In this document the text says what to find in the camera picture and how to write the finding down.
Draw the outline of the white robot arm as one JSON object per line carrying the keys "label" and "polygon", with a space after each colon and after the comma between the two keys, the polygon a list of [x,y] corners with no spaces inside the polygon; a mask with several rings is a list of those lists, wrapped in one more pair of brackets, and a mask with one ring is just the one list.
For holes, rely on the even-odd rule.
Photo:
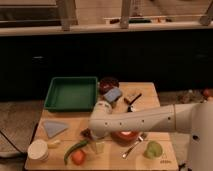
{"label": "white robot arm", "polygon": [[190,135],[187,169],[213,171],[213,101],[173,104],[131,113],[112,114],[99,101],[89,118],[95,138],[117,131],[179,132]]}

